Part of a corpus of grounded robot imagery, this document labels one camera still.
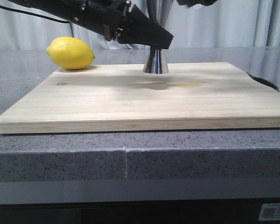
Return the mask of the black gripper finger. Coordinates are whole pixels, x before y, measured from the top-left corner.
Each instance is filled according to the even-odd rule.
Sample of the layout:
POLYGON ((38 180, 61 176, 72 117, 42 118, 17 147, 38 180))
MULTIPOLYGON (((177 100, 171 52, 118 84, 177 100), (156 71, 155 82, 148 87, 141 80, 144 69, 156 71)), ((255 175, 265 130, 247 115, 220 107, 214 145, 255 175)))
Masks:
POLYGON ((217 0, 177 0, 180 6, 193 7, 194 5, 210 6, 217 0))

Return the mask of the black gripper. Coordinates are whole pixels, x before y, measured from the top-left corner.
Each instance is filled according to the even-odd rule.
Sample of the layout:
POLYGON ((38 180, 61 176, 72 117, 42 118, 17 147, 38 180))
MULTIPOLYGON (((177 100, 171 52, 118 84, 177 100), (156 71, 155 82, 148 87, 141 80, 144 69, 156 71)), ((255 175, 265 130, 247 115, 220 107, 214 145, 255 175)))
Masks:
POLYGON ((142 44, 157 49, 168 49, 174 36, 146 17, 135 4, 128 14, 128 35, 121 35, 131 5, 130 0, 113 0, 106 8, 103 17, 105 39, 121 44, 142 44))

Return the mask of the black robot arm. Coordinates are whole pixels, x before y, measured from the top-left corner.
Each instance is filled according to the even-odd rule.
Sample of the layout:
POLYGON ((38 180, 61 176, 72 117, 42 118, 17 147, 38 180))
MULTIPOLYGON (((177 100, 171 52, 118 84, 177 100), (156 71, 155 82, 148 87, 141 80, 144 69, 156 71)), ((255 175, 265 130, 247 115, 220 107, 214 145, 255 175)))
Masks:
POLYGON ((145 16, 129 0, 16 0, 70 21, 120 44, 143 44, 168 49, 173 35, 145 16))

